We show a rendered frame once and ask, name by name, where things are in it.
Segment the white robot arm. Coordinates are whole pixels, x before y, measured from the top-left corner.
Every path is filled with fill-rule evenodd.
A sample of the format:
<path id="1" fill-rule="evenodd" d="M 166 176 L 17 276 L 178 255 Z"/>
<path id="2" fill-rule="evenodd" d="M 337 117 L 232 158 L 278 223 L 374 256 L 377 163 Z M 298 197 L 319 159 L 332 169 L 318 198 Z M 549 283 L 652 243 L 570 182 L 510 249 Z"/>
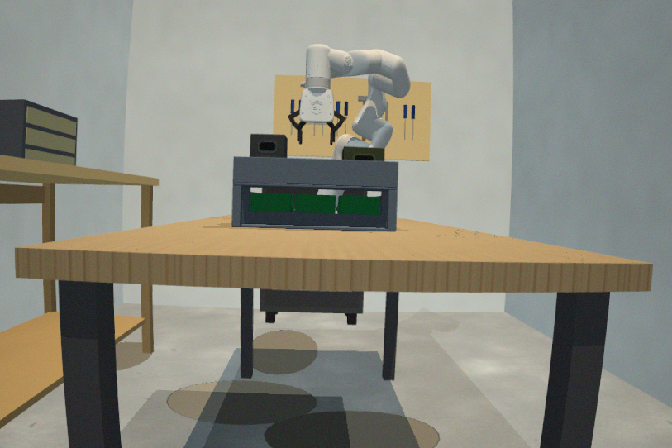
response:
<path id="1" fill-rule="evenodd" d="M 326 45 L 310 45 L 307 48 L 306 79 L 300 87 L 331 89 L 332 78 L 364 74 L 369 75 L 368 97 L 352 124 L 352 130 L 371 143 L 352 135 L 342 135 L 336 141 L 332 159 L 342 160 L 344 146 L 385 149 L 393 134 L 392 125 L 381 118 L 387 108 L 385 93 L 404 98 L 410 90 L 410 78 L 403 59 L 384 50 L 346 53 Z"/>

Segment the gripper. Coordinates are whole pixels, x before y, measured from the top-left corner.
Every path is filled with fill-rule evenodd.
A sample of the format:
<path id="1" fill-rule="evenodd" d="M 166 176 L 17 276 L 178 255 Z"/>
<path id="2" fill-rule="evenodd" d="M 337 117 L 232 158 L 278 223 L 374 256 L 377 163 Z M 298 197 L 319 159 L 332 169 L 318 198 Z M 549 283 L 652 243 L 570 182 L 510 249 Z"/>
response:
<path id="1" fill-rule="evenodd" d="M 294 121 L 298 115 L 299 124 Z M 340 119 L 336 125 L 333 124 L 334 116 Z M 325 87 L 308 87 L 302 91 L 300 109 L 288 115 L 288 119 L 298 130 L 297 141 L 300 145 L 303 141 L 302 128 L 305 124 L 328 125 L 331 128 L 330 145 L 332 145 L 332 142 L 335 142 L 336 130 L 341 127 L 346 118 L 334 110 L 332 90 Z"/>

